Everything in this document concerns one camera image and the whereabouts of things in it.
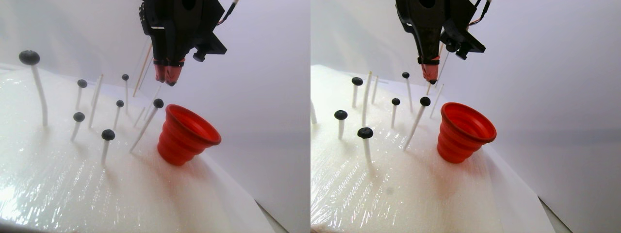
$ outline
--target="white backdrop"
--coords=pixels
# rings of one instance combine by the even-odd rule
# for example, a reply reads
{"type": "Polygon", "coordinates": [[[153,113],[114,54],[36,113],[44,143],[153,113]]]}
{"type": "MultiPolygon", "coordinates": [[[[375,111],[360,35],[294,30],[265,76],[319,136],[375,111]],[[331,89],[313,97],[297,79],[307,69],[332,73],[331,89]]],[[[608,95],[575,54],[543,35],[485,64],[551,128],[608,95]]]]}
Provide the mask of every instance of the white backdrop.
{"type": "MultiPolygon", "coordinates": [[[[574,232],[621,228],[619,9],[613,0],[493,1],[470,28],[486,52],[451,54],[440,78],[448,99],[490,118],[490,146],[574,232]]],[[[394,1],[314,1],[312,20],[312,63],[418,69],[394,1]]]]}
{"type": "MultiPolygon", "coordinates": [[[[44,69],[115,85],[128,73],[133,87],[148,38],[139,4],[0,1],[0,62],[20,65],[32,49],[44,69]]],[[[198,63],[190,51],[177,85],[160,91],[219,130],[207,154],[289,232],[310,226],[309,14],[303,0],[240,1],[215,30],[227,54],[198,63]]],[[[159,84],[151,70],[142,90],[150,98],[159,84]]]]}
{"type": "Polygon", "coordinates": [[[356,73],[371,70],[398,81],[404,81],[401,73],[407,71],[410,83],[427,85],[416,62],[414,36],[403,30],[394,1],[311,1],[310,13],[313,65],[356,73]]]}

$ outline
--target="cup rim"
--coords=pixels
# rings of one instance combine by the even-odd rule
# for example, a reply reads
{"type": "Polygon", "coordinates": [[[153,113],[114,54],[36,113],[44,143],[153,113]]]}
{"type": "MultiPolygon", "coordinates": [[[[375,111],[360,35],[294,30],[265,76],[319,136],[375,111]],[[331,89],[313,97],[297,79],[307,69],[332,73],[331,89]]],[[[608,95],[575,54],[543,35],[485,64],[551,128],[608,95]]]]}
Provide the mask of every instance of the cup rim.
{"type": "Polygon", "coordinates": [[[203,141],[205,144],[218,145],[222,141],[222,137],[220,136],[220,132],[218,132],[218,130],[215,129],[214,126],[212,126],[209,122],[207,122],[205,119],[203,119],[198,114],[190,111],[189,109],[186,109],[185,107],[182,107],[182,106],[177,105],[177,104],[169,104],[169,105],[166,106],[166,115],[170,116],[171,120],[174,120],[175,123],[177,123],[178,125],[181,125],[181,127],[186,129],[186,131],[188,131],[190,134],[192,134],[193,136],[195,136],[199,140],[203,141]],[[181,123],[181,121],[177,118],[177,116],[175,114],[173,114],[173,110],[174,111],[183,111],[186,114],[192,115],[195,119],[200,121],[201,124],[204,124],[204,125],[208,126],[210,128],[210,131],[215,132],[214,139],[211,140],[211,139],[209,139],[207,137],[203,137],[203,135],[197,134],[195,131],[193,131],[190,128],[188,128],[186,125],[181,123]]]}
{"type": "Polygon", "coordinates": [[[481,114],[479,111],[474,110],[473,108],[465,104],[460,104],[456,102],[445,103],[444,105],[442,105],[442,108],[440,109],[440,114],[442,114],[443,123],[448,124],[451,128],[453,128],[454,130],[458,131],[459,133],[463,134],[464,136],[466,136],[467,138],[471,140],[475,140],[475,141],[482,142],[482,143],[490,143],[494,141],[494,139],[496,139],[496,127],[494,126],[494,124],[492,124],[492,122],[487,117],[485,117],[483,114],[481,114]],[[465,109],[467,109],[467,111],[469,111],[470,114],[478,115],[479,117],[481,117],[481,119],[484,119],[486,123],[489,123],[489,125],[491,126],[492,136],[479,137],[477,135],[470,134],[469,132],[466,132],[465,130],[457,127],[455,123],[451,121],[451,119],[449,119],[448,116],[446,116],[446,107],[451,106],[451,105],[464,107],[465,109]]]}

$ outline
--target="red cup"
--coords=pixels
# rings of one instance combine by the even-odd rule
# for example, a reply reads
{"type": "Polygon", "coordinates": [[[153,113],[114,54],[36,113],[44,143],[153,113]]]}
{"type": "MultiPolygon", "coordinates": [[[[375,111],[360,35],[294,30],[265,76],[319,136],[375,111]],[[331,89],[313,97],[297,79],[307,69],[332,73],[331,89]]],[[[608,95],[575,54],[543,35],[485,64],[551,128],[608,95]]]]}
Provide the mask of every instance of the red cup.
{"type": "Polygon", "coordinates": [[[460,103],[446,103],[440,110],[442,123],[438,153],[444,160],[461,163],[482,145],[496,139],[496,128],[483,114],[460,103]]]}
{"type": "Polygon", "coordinates": [[[181,166],[222,141],[218,131],[196,113],[176,104],[166,106],[157,150],[166,162],[181,166]]]}

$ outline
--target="black ball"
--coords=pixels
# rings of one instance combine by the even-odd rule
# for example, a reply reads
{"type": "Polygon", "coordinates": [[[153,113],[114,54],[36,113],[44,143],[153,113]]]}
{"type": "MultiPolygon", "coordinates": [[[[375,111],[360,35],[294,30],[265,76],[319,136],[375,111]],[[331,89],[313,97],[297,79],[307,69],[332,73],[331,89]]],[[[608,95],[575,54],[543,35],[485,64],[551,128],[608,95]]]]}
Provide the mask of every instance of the black ball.
{"type": "Polygon", "coordinates": [[[39,54],[32,50],[19,53],[19,60],[25,65],[36,65],[41,60],[39,54]]]}
{"type": "Polygon", "coordinates": [[[356,86],[360,86],[360,85],[362,85],[362,79],[359,78],[359,77],[353,77],[351,79],[351,83],[353,83],[356,86]]]}
{"type": "Polygon", "coordinates": [[[84,121],[84,114],[82,112],[76,112],[73,115],[73,120],[76,122],[82,122],[84,121]]]}
{"type": "Polygon", "coordinates": [[[153,101],[153,105],[157,108],[162,108],[164,106],[164,101],[162,101],[161,99],[155,99],[153,101]]]}
{"type": "Polygon", "coordinates": [[[373,137],[373,129],[369,127],[360,128],[358,130],[358,136],[362,139],[370,139],[373,137]]]}
{"type": "Polygon", "coordinates": [[[78,80],[78,86],[80,88],[85,88],[86,86],[88,86],[88,83],[86,82],[86,80],[78,80]]]}
{"type": "Polygon", "coordinates": [[[428,97],[422,97],[420,99],[420,104],[422,104],[423,106],[427,107],[429,106],[429,104],[431,104],[431,99],[429,99],[428,97]]]}
{"type": "Polygon", "coordinates": [[[336,118],[339,121],[345,120],[347,118],[347,112],[343,110],[336,111],[334,113],[334,118],[336,118]]]}
{"type": "Polygon", "coordinates": [[[104,132],[101,132],[101,138],[106,140],[106,141],[111,141],[113,140],[115,137],[114,135],[114,131],[112,131],[112,129],[106,129],[104,130],[104,132]]]}

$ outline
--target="white foam surface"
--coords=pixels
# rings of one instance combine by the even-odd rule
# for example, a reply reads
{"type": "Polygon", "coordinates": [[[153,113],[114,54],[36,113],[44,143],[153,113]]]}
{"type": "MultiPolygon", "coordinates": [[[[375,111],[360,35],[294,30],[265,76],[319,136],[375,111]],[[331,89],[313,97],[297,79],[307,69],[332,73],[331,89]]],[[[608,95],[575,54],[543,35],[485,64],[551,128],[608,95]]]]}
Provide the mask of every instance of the white foam surface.
{"type": "MultiPolygon", "coordinates": [[[[440,117],[427,108],[406,152],[401,145],[416,110],[406,96],[381,87],[370,104],[367,124],[372,164],[365,160],[361,101],[351,108],[351,76],[325,67],[311,69],[312,125],[311,224],[316,232],[502,232],[491,179],[482,151],[461,164],[444,161],[435,146],[440,117]],[[392,98],[401,99],[390,129],[392,98]],[[345,133],[337,139],[333,114],[345,110],[345,133]]],[[[412,90],[413,103],[426,88],[412,90]]]]}
{"type": "Polygon", "coordinates": [[[181,167],[160,158],[156,143],[163,119],[154,118],[129,153],[144,123],[132,127],[142,106],[125,105],[129,113],[121,111],[102,165],[101,132],[112,128],[117,99],[99,97],[89,129],[93,89],[84,89],[79,111],[87,120],[72,143],[77,84],[43,70],[40,74],[49,109],[47,127],[41,124],[30,70],[0,75],[3,222],[55,232],[271,232],[264,217],[252,218],[261,214],[256,203],[246,202],[252,197],[243,191],[246,196],[225,195],[241,187],[209,157],[201,155],[207,162],[195,158],[181,167]]]}

